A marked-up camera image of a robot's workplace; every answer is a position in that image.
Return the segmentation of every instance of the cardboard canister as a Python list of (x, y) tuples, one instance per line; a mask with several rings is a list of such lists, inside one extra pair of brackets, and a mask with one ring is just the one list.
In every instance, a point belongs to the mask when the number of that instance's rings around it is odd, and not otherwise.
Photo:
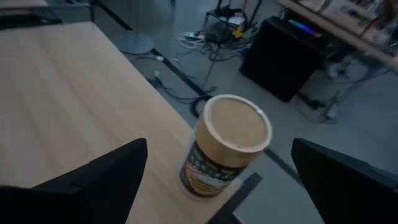
[(240, 96), (207, 101), (180, 170), (183, 189), (198, 198), (220, 194), (270, 143), (262, 110)]

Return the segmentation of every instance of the white cable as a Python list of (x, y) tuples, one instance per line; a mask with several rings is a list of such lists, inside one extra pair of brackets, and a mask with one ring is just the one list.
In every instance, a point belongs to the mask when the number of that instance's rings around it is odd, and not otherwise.
[(188, 49), (195, 49), (198, 46), (202, 46), (206, 43), (205, 40), (192, 40), (187, 37), (189, 32), (182, 32), (178, 35), (178, 42), (181, 46), (188, 48)]

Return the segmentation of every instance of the container lid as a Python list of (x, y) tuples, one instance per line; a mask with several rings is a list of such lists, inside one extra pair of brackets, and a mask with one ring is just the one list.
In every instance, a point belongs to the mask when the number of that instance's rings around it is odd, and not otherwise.
[(240, 96), (218, 95), (203, 111), (211, 135), (225, 146), (239, 152), (265, 149), (272, 138), (272, 128), (262, 110)]

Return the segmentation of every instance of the table leg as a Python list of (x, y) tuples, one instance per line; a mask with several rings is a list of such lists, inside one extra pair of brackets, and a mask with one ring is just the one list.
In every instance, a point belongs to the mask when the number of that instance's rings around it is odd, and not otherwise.
[(208, 224), (227, 224), (233, 217), (233, 212), (239, 207), (243, 200), (257, 187), (262, 180), (258, 173), (248, 177), (237, 192), (218, 210), (208, 221)]

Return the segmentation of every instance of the concrete floor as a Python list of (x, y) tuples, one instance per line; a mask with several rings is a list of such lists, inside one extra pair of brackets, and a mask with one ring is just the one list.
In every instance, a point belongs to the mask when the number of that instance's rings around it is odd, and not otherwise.
[[(177, 52), (187, 51), (178, 44), (177, 35), (185, 31), (201, 30), (205, 12), (214, 9), (216, 5), (214, 0), (176, 0), (175, 7), (172, 7), (169, 0), (135, 0), (133, 4), (139, 10), (138, 19), (134, 21), (134, 16), (129, 17), (128, 0), (104, 2), (125, 21), (129, 21), (133, 28), (150, 35), (155, 48), (169, 59), (173, 59)], [(238, 7), (240, 2), (234, 1), (235, 6)], [(276, 15), (279, 10), (276, 3), (268, 0), (260, 11), (259, 20)], [(71, 20), (83, 17), (77, 16), (75, 11), (66, 14)], [(108, 37), (123, 32), (101, 11), (97, 11), (96, 23)], [(173, 88), (179, 96), (197, 96), (163, 63), (153, 60), (134, 61), (134, 56), (127, 57), (145, 77), (153, 77), (158, 70), (164, 84)], [(196, 77), (198, 83), (201, 83), (210, 61), (196, 52), (179, 59), (183, 71)], [(216, 94), (239, 95), (259, 105), (273, 125), (272, 150), (290, 166), (293, 166), (290, 157), (292, 140), (305, 138), (378, 168), (398, 173), (398, 150), (394, 144), (394, 137), (398, 133), (398, 104), (395, 99), (398, 96), (398, 77), (395, 74), (389, 73), (363, 82), (343, 102), (339, 110), (339, 123), (314, 124), (297, 113), (297, 99), (282, 103), (239, 74), (239, 64), (238, 58), (216, 63), (206, 87), (218, 86)], [(364, 71), (365, 68), (357, 63), (352, 69), (352, 76), (360, 76)], [(320, 76), (322, 74), (315, 74), (313, 77), (322, 79)], [(333, 96), (336, 90), (346, 87), (308, 82), (304, 88), (309, 94), (326, 99)], [(162, 90), (159, 91), (190, 126), (195, 125), (196, 118), (190, 114), (188, 105), (175, 101)], [(242, 178), (252, 172), (259, 173), (263, 181), (237, 211), (246, 223), (323, 223), (306, 191), (267, 156), (261, 155), (256, 159), (242, 174)]]

